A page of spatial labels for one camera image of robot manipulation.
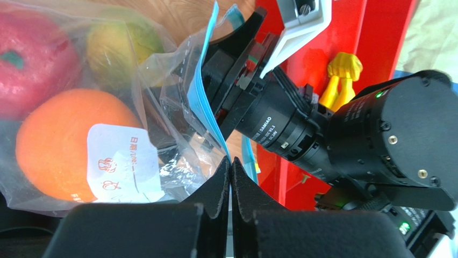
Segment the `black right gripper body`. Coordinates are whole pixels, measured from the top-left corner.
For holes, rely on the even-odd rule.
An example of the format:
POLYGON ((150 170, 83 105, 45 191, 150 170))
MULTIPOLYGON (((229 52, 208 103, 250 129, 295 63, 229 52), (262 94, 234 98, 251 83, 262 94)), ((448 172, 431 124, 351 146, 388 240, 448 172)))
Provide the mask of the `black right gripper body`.
POLYGON ((277 36, 255 40, 267 12, 258 7, 235 31, 202 44, 169 69, 162 87, 147 89, 181 134, 178 143, 166 138, 160 151, 175 154, 181 144, 208 156, 228 155, 226 140, 234 131, 283 155, 287 151, 287 76, 276 67, 267 71, 277 36))

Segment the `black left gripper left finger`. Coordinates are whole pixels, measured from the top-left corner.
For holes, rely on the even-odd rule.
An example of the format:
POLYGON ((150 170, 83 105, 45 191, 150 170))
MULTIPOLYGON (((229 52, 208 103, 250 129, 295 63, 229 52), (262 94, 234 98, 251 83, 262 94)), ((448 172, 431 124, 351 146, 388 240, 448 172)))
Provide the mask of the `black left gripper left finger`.
POLYGON ((230 161, 180 203, 84 204, 63 219, 45 257, 224 257, 230 161))

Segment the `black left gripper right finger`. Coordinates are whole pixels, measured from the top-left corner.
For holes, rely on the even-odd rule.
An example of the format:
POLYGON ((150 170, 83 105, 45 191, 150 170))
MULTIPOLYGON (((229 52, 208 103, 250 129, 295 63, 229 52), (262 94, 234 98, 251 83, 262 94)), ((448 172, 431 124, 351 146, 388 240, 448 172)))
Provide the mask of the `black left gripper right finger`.
POLYGON ((394 224, 367 211, 291 211, 232 164, 235 257, 411 257, 394 224))

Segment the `yellow fake banana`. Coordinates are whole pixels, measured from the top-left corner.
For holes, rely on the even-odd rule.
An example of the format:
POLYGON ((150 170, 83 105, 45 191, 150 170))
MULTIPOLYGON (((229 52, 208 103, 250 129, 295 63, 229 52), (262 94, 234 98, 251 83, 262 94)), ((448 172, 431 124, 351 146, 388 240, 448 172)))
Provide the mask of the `yellow fake banana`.
POLYGON ((356 55, 339 52, 327 66, 330 80, 319 103, 337 112, 355 97, 353 82, 359 80, 362 71, 363 65, 356 55))

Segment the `yellow green fake mango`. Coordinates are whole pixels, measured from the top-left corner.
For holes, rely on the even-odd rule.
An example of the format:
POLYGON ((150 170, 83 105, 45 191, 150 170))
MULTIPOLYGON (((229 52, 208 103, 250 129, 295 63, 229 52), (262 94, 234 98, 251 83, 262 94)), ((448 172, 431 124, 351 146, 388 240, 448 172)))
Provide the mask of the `yellow green fake mango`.
POLYGON ((164 47, 148 22, 109 20, 90 28, 86 52, 95 80, 108 91, 129 88, 137 66, 164 47))

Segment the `clear zip top bag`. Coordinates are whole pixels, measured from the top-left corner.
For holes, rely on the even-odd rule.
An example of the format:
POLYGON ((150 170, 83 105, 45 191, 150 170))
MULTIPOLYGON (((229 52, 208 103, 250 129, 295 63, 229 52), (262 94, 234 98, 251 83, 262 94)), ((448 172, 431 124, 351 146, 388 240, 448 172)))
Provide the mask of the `clear zip top bag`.
POLYGON ((228 148, 204 97, 209 43, 237 5, 176 44, 134 9, 1 1, 1 194, 62 217, 82 203, 182 201, 228 148))

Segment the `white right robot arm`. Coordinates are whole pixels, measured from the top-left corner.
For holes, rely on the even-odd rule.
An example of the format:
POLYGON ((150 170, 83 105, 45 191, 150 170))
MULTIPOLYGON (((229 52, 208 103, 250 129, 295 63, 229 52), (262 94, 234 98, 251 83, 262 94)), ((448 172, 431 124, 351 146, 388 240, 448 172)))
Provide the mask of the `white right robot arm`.
POLYGON ((429 257, 453 236, 457 95, 424 70, 369 86, 332 111, 271 61, 281 38, 255 41, 266 10, 232 33, 206 37, 191 70, 193 114, 225 141, 233 131, 326 182, 313 214, 270 198, 235 161, 235 257, 429 257), (305 222, 317 217, 307 233, 305 222))

